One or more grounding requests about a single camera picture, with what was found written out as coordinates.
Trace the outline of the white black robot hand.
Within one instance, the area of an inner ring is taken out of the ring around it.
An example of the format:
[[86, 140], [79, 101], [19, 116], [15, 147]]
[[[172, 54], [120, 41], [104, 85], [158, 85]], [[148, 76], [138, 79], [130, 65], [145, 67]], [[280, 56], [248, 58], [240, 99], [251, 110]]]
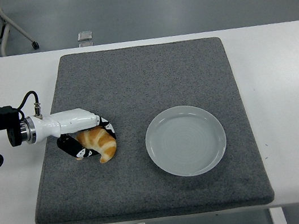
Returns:
[[116, 134], [112, 124], [89, 111], [71, 109], [38, 119], [27, 117], [28, 142], [38, 143], [56, 137], [57, 146], [78, 160], [100, 154], [106, 163], [116, 151]]

